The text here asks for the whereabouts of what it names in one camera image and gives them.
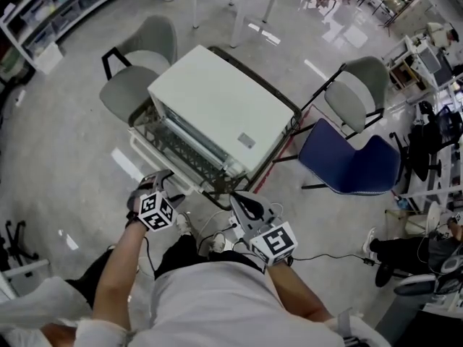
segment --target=floor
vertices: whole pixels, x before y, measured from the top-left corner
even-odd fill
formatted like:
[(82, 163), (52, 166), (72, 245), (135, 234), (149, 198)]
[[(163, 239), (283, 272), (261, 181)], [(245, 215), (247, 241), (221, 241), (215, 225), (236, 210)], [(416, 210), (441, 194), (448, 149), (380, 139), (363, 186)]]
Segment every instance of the floor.
[[(266, 2), (253, 0), (250, 12), (261, 16)], [(7, 105), (0, 137), (2, 217), (26, 220), (26, 247), (49, 258), (50, 272), (64, 278), (81, 274), (120, 237), (127, 213), (125, 202), (137, 182), (113, 159), (114, 151), (119, 150), (142, 174), (151, 170), (130, 148), (126, 125), (98, 99), (106, 81), (101, 56), (146, 17), (165, 14), (173, 20), (179, 57), (197, 44), (220, 46), (302, 106), (341, 63), (380, 56), (397, 40), (393, 32), (389, 37), (379, 26), (381, 18), (372, 16), (367, 4), (360, 8), (353, 3), (332, 6), (331, 2), (327, 8), (316, 7), (315, 0), (276, 0), (268, 24), (251, 17), (242, 32), (242, 44), (230, 49), (235, 8), (227, 1), (203, 0), (201, 24), (193, 30), (192, 0), (113, 0), (64, 39), (64, 60), (50, 75), (34, 76), (19, 107)], [(372, 134), (387, 139), (390, 131), (402, 133), (409, 128), (411, 110), (398, 102), (391, 97), (385, 118), (354, 137), (352, 144), (362, 147)], [(324, 113), (340, 124), (323, 97), (314, 104), (307, 121)], [(376, 226), (383, 238), (399, 230), (384, 215), (386, 208), (394, 208), (391, 194), (346, 197), (328, 189), (302, 192), (302, 183), (311, 181), (315, 178), (292, 161), (278, 164), (260, 191), (283, 205), (284, 218), (300, 244), (296, 257), (356, 253), (371, 227)], [(195, 194), (182, 209), (190, 212), (197, 228), (217, 211)], [(223, 228), (227, 215), (217, 215), (204, 234)], [(156, 265), (177, 234), (165, 230), (148, 238)], [(145, 324), (153, 285), (143, 273), (149, 272), (146, 258), (140, 261), (142, 272), (131, 300), (136, 326)], [(375, 287), (375, 268), (352, 257), (296, 262), (294, 269), (334, 314), (353, 307), (375, 324), (391, 300), (390, 287)]]

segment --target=white cable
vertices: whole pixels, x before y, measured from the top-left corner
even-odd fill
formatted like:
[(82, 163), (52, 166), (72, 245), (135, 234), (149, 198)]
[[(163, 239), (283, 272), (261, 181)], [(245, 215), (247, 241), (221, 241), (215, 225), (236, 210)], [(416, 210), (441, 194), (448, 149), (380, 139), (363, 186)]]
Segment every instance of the white cable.
[(198, 238), (201, 238), (201, 234), (203, 233), (204, 229), (209, 225), (210, 221), (215, 218), (219, 213), (222, 213), (222, 212), (228, 212), (228, 211), (225, 211), (225, 210), (220, 210), (216, 213), (214, 213), (204, 224), (204, 226), (201, 228), (200, 230), (200, 233), (197, 235)]
[(279, 214), (279, 217), (281, 218), (283, 216), (283, 212), (284, 212), (284, 207), (281, 203), (272, 203), (272, 205), (279, 205), (281, 207), (281, 212)]

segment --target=black pants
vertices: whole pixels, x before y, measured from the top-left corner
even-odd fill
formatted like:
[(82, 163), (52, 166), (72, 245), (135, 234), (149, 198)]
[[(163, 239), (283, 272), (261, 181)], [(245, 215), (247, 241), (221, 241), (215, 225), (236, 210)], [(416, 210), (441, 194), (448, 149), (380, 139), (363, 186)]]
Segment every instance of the black pants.
[(112, 249), (104, 252), (90, 265), (80, 279), (66, 280), (69, 285), (76, 288), (85, 297), (91, 308), (93, 308), (93, 302), (95, 301), (96, 287), (112, 252)]
[(393, 268), (421, 275), (430, 273), (429, 260), (429, 239), (411, 238), (380, 241), (372, 240), (370, 249), (378, 255), (378, 260)]
[(171, 270), (180, 269), (204, 262), (229, 261), (238, 262), (255, 268), (257, 271), (262, 270), (249, 258), (234, 251), (224, 251), (222, 253), (211, 252), (209, 258), (200, 256), (196, 250), (196, 240), (193, 235), (182, 235), (172, 247), (167, 249), (162, 257), (159, 268), (155, 271), (155, 278), (159, 278), (164, 273)]

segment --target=blue chair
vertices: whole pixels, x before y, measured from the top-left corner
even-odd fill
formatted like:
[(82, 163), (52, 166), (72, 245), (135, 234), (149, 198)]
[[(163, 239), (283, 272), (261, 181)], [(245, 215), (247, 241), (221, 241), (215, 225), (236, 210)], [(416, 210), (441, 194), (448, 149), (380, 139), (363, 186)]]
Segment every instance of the blue chair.
[(400, 154), (378, 135), (355, 150), (325, 119), (317, 121), (299, 155), (273, 162), (299, 160), (323, 184), (303, 189), (328, 187), (338, 194), (380, 195), (395, 185)]

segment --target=sleeve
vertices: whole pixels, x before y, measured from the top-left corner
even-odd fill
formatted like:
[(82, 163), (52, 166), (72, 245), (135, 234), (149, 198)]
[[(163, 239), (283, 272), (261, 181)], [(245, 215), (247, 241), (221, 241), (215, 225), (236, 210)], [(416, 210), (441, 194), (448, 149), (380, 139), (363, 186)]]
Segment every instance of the sleeve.
[[(333, 318), (325, 321), (325, 325), (335, 333), (338, 332), (338, 319)], [(356, 316), (350, 317), (350, 327), (352, 336), (365, 340), (370, 347), (391, 347), (389, 342), (384, 337), (367, 325), (362, 319)]]
[(74, 347), (119, 347), (128, 344), (129, 333), (112, 322), (82, 320), (75, 334)]

